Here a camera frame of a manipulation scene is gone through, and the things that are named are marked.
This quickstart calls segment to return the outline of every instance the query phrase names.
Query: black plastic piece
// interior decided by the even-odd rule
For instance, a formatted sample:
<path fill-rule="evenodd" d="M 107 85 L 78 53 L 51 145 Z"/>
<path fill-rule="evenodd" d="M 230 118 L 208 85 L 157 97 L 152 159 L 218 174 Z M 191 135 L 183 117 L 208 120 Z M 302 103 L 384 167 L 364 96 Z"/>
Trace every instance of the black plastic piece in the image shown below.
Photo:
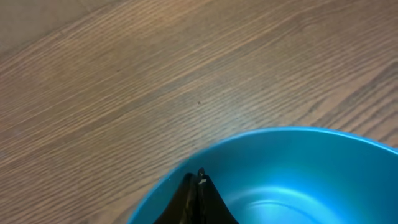
<path fill-rule="evenodd" d="M 237 224 L 203 168 L 185 174 L 155 224 Z"/>

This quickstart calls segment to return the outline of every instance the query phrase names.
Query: bowl rim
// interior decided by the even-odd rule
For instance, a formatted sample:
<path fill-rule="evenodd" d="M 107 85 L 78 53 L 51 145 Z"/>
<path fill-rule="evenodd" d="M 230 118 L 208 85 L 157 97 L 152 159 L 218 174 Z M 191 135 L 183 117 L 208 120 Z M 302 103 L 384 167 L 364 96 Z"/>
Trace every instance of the bowl rim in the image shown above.
<path fill-rule="evenodd" d="M 195 153 L 193 153 L 191 156 L 188 156 L 188 158 L 186 158 L 184 161 L 182 161 L 179 165 L 177 165 L 176 167 L 174 167 L 173 169 L 170 169 L 170 171 L 164 175 L 162 178 L 160 178 L 160 180 L 158 181 L 158 183 L 155 184 L 155 186 L 153 186 L 153 188 L 151 188 L 146 194 L 145 196 L 140 200 L 140 202 L 138 203 L 136 209 L 133 211 L 132 215 L 129 217 L 129 220 L 127 221 L 126 224 L 132 224 L 133 220 L 136 219 L 137 214 L 139 213 L 139 211 L 141 210 L 142 206 L 148 201 L 149 197 L 154 193 L 154 191 L 156 189 L 158 189 L 166 180 L 169 179 L 169 177 L 176 171 L 181 169 L 183 166 L 185 166 L 185 164 L 189 161 L 189 159 L 192 159 L 194 157 L 198 157 L 201 154 L 206 153 L 207 151 L 213 150 L 214 148 L 228 142 L 228 141 L 232 141 L 235 139 L 239 139 L 239 138 L 243 138 L 246 136 L 250 136 L 253 134 L 263 134 L 263 133 L 269 133 L 269 132 L 277 132 L 277 131 L 309 131 L 309 132 L 318 132 L 318 133 L 324 133 L 324 134 L 333 134 L 336 136 L 342 136 L 342 137 L 346 137 L 346 138 L 350 138 L 350 139 L 355 139 L 361 142 L 365 142 L 368 144 L 371 144 L 373 146 L 379 147 L 383 150 L 387 150 L 391 153 L 393 153 L 394 155 L 398 156 L 398 151 L 395 150 L 393 147 L 388 146 L 386 144 L 383 144 L 381 142 L 363 137 L 363 136 L 359 136 L 357 134 L 353 134 L 353 133 L 347 133 L 344 131 L 339 131 L 339 130 L 334 130 L 334 129 L 328 129 L 328 128 L 319 128 L 319 127 L 312 127 L 312 126 L 281 126 L 281 127 L 269 127 L 269 128 L 260 128 L 260 129 L 253 129 L 253 130 L 249 130 L 249 131 L 244 131 L 238 134 L 234 134 L 228 138 L 222 139 L 220 141 L 217 141 L 214 144 L 211 144 L 210 146 L 199 150 Z"/>

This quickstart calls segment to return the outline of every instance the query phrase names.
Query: blue bowl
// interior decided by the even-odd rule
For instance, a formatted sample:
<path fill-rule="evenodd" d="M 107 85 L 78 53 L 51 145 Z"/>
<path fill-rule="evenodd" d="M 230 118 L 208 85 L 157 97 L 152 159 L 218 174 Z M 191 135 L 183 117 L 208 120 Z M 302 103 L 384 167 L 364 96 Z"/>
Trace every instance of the blue bowl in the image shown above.
<path fill-rule="evenodd" d="M 310 127 L 233 136 L 195 154 L 143 199 L 128 223 L 153 223 L 182 177 L 204 167 L 239 223 L 398 223 L 398 153 Z"/>

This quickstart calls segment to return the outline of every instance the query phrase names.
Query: black object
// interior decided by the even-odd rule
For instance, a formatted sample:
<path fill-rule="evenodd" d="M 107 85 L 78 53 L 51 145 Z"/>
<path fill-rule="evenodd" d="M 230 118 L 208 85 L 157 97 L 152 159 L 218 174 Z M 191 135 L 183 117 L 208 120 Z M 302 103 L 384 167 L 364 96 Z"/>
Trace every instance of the black object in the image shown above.
<path fill-rule="evenodd" d="M 154 224 L 238 224 L 204 168 L 185 174 L 166 209 Z"/>

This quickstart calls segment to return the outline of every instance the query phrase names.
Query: plastic bowl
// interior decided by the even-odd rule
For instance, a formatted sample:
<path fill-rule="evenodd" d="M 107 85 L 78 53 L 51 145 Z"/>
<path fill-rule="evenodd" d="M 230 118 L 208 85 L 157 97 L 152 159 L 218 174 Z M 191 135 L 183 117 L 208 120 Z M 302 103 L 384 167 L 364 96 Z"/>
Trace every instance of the plastic bowl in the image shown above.
<path fill-rule="evenodd" d="M 152 223 L 204 167 L 239 223 L 398 223 L 398 153 L 354 134 L 268 128 L 233 136 L 170 172 L 130 223 Z"/>

